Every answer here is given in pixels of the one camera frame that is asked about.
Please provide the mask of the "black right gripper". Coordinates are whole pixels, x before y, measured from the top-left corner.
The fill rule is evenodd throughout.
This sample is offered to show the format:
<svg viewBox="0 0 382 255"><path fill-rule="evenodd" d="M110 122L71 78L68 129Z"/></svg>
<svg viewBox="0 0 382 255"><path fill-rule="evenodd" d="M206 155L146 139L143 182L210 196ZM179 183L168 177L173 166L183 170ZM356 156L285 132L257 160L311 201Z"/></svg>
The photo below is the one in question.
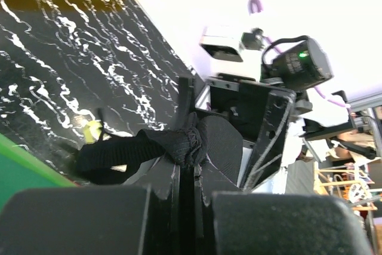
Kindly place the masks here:
<svg viewBox="0 0 382 255"><path fill-rule="evenodd" d="M181 128L194 105L194 78L178 79L177 128ZM239 177L243 191L251 191L279 171L289 119L296 93L286 88L249 79L225 81L209 78L198 95L195 110L228 120L242 135L251 156Z"/></svg>

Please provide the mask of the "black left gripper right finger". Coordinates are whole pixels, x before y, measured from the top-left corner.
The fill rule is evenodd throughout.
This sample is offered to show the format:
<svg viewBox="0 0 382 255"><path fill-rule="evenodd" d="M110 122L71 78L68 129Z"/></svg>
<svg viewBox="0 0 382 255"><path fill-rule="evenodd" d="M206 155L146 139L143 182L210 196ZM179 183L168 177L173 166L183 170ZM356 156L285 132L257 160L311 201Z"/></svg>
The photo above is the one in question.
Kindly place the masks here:
<svg viewBox="0 0 382 255"><path fill-rule="evenodd" d="M210 162L194 179L196 254L373 253L340 199L245 193Z"/></svg>

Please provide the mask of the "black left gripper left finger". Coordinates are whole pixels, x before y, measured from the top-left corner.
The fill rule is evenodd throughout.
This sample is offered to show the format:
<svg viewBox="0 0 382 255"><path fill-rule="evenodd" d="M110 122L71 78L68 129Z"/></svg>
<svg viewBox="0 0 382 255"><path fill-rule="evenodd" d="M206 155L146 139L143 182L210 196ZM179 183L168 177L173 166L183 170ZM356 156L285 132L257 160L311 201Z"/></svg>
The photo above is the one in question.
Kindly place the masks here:
<svg viewBox="0 0 382 255"><path fill-rule="evenodd" d="M1 212L1 253L171 254L178 176L161 160L130 185L21 191Z"/></svg>

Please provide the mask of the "black bra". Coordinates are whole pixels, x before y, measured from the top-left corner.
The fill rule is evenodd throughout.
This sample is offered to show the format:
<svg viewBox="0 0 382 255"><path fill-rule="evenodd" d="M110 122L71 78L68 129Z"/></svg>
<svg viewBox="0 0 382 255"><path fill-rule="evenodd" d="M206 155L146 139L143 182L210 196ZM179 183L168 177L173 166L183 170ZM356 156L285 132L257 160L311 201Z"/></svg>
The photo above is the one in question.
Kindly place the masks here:
<svg viewBox="0 0 382 255"><path fill-rule="evenodd" d="M181 167L194 167L205 158L231 182L238 181L242 160L241 134L219 116L202 119L190 113L178 130L140 130L136 136L110 134L83 145L76 156L75 171L97 185L122 184L151 159L168 155Z"/></svg>

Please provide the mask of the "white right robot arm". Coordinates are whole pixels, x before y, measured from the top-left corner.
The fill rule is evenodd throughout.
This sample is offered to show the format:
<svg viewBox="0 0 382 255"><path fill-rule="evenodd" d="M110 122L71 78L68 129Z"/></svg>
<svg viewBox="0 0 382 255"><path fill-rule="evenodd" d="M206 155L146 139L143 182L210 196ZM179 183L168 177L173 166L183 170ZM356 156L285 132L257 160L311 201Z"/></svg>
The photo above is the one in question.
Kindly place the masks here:
<svg viewBox="0 0 382 255"><path fill-rule="evenodd" d="M200 117L229 121L252 150L240 188L251 191L282 165L289 127L297 137L320 140L339 134L352 120L343 93L324 96L317 86L332 79L326 54L311 37L281 38L270 49L289 44L270 63L261 63L259 79L221 73L207 80L211 109Z"/></svg>

